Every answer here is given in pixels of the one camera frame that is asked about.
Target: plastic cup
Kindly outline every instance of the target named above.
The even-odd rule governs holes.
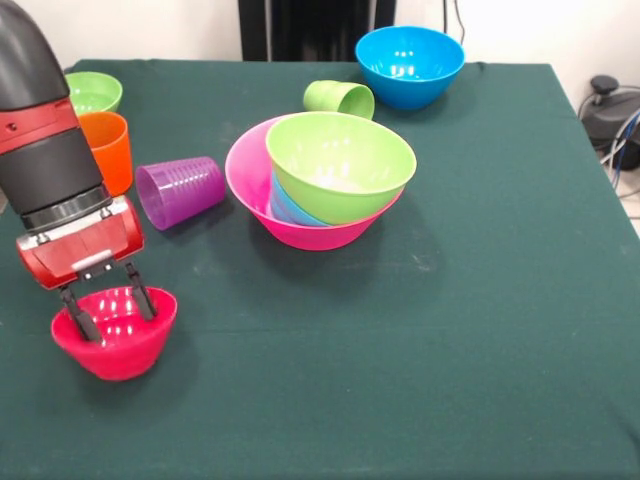
[[[65,78],[76,115],[118,110],[123,88],[117,78],[101,72],[68,73]]]
[[[138,167],[136,189],[145,214],[158,230],[213,207],[225,196],[224,176],[209,157]]]
[[[78,122],[107,190],[113,197],[122,195],[133,183],[127,120],[113,112],[93,112],[79,116]]]
[[[373,93],[365,85],[335,80],[316,80],[304,92],[304,108],[340,112],[371,120],[375,110]]]

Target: black cable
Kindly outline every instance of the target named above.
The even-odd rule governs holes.
[[[462,20],[460,19],[460,9],[458,8],[458,0],[453,0],[453,6],[456,9],[456,17],[458,18],[458,24],[460,25],[460,30],[462,30],[462,36],[460,37],[460,45],[464,45],[464,36],[467,32],[464,29],[464,24],[462,23]]]
[[[444,30],[444,33],[447,33],[448,30],[448,25],[447,25],[447,17],[449,15],[447,15],[447,0],[442,0],[442,29]]]

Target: table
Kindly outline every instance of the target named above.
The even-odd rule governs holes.
[[[348,63],[75,68],[122,81],[138,164],[222,165],[250,126],[299,111],[310,81],[362,81]],[[180,310],[134,381],[103,383],[53,343],[60,304],[22,268],[5,213],[0,476],[637,475],[640,244],[552,69],[468,64],[429,108],[374,119],[418,170],[344,249],[286,247],[230,194],[166,233],[141,213],[137,265]]]

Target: blue bowl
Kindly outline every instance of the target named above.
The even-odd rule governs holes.
[[[393,108],[415,110],[442,95],[464,65],[453,38],[422,27],[385,27],[356,45],[362,73],[378,98]]]
[[[306,225],[308,227],[329,226],[328,223],[321,222],[300,208],[287,192],[284,191],[284,188],[282,188],[282,185],[278,182],[275,172],[271,173],[271,195],[269,196],[269,202],[271,203],[273,216],[282,222]]]

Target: plastic bowl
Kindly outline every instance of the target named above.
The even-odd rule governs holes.
[[[87,295],[80,308],[93,317],[102,343],[84,339],[67,309],[51,322],[51,335],[62,350],[103,380],[122,381],[149,370],[162,352],[178,311],[169,292],[147,287],[158,314],[145,320],[138,312],[131,287],[118,287]]]
[[[262,122],[245,132],[227,155],[225,173],[233,195],[282,243],[301,250],[332,250],[353,242],[400,197],[399,192],[383,209],[348,225],[309,227],[273,217],[269,204],[272,164],[265,146],[271,126],[284,117]]]
[[[312,217],[284,191],[275,172],[271,173],[271,195],[269,197],[273,216],[283,222],[308,225],[309,227],[328,227],[327,223]]]
[[[285,192],[329,225],[373,215],[416,171],[415,154],[402,137],[343,113],[289,115],[269,130],[266,144]]]
[[[387,105],[414,110],[442,95],[462,69],[462,46],[450,36],[423,27],[385,27],[356,44],[362,73]]]
[[[65,78],[76,115],[118,110],[122,100],[122,84],[117,78],[100,72],[68,73]]]

